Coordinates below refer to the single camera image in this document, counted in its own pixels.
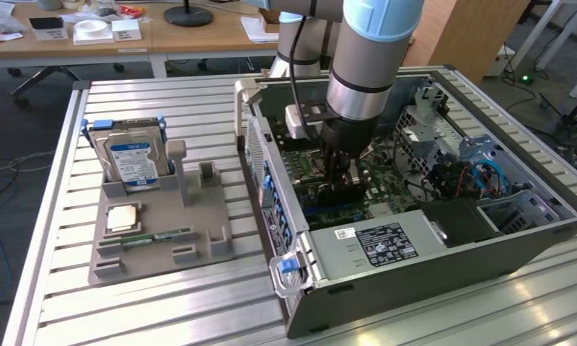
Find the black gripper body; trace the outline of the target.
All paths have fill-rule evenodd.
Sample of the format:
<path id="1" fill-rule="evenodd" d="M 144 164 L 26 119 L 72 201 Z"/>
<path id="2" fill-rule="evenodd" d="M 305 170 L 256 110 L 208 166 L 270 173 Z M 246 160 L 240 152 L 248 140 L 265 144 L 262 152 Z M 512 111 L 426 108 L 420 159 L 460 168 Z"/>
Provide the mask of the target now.
<path id="1" fill-rule="evenodd" d="M 372 142 L 377 118 L 325 120 L 321 128 L 321 158 L 325 181 L 333 186 L 350 168 L 358 168 L 361 152 Z"/>

